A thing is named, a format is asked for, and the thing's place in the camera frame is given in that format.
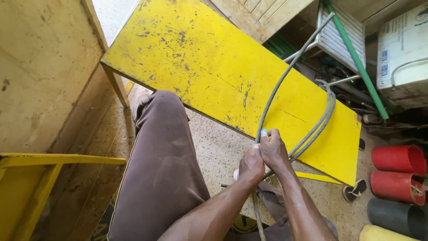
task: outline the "table leg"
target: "table leg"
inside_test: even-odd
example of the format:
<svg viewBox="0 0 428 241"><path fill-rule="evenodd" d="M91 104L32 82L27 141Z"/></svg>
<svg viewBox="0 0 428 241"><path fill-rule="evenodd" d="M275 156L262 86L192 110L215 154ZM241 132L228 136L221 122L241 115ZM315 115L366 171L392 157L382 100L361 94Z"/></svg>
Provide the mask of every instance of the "table leg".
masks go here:
<svg viewBox="0 0 428 241"><path fill-rule="evenodd" d="M119 100L122 103L123 107L127 108L129 106L129 100L126 96L125 87L123 86L122 79L119 75L114 74L113 69L110 66L107 66L102 63L101 65L103 66L103 69L106 72L107 77L110 80L110 83L112 84L113 89L119 97Z"/></svg>

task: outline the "fingernail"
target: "fingernail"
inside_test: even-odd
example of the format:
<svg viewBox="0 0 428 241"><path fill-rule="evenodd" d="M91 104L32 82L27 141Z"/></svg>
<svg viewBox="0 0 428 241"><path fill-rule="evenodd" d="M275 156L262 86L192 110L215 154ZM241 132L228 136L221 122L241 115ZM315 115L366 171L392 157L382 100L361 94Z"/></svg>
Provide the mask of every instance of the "fingernail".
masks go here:
<svg viewBox="0 0 428 241"><path fill-rule="evenodd" d="M265 128L263 128L260 133L261 133L262 136L267 136L268 135L268 133L266 132Z"/></svg>

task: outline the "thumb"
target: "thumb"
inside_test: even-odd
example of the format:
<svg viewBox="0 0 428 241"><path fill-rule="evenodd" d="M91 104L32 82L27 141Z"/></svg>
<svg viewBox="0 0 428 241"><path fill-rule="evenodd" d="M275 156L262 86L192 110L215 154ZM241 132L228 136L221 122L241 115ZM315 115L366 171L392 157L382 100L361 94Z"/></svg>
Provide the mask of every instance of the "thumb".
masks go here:
<svg viewBox="0 0 428 241"><path fill-rule="evenodd" d="M262 147L266 147L269 145L269 136L268 133L266 132L266 129L263 128L261 131L261 135L260 135L260 145Z"/></svg>
<svg viewBox="0 0 428 241"><path fill-rule="evenodd" d="M260 151L260 144L254 144L253 146L253 156L262 157L262 152Z"/></svg>

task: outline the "leg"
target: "leg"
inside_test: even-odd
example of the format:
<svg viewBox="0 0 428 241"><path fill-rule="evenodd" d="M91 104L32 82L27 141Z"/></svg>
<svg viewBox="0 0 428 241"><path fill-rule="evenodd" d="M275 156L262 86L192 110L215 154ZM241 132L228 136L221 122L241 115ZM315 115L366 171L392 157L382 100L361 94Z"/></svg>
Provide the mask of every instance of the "leg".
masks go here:
<svg viewBox="0 0 428 241"><path fill-rule="evenodd" d="M116 201L110 241L155 241L210 198L180 99L159 90L140 107L137 139Z"/></svg>
<svg viewBox="0 0 428 241"><path fill-rule="evenodd" d="M119 100L122 103L123 107L127 108L129 106L129 100L126 96L125 88L123 87L123 83L120 79L120 76L113 73L113 69L110 66L107 66L103 63L101 65L103 66L103 69L106 72L106 75L110 80L110 83L113 86L113 89L116 92L117 96L119 97Z"/></svg>

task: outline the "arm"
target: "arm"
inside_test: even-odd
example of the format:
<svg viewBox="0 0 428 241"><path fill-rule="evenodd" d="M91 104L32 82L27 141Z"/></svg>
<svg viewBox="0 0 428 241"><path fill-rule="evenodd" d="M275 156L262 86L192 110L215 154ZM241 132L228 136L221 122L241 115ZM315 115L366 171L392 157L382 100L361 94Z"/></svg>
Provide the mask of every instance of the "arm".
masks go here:
<svg viewBox="0 0 428 241"><path fill-rule="evenodd" d="M282 186L294 240L337 241L294 172L278 129L262 134L260 146L264 162L275 172Z"/></svg>
<svg viewBox="0 0 428 241"><path fill-rule="evenodd" d="M260 146L256 144L242 157L237 182L177 220L158 240L222 241L264 173Z"/></svg>

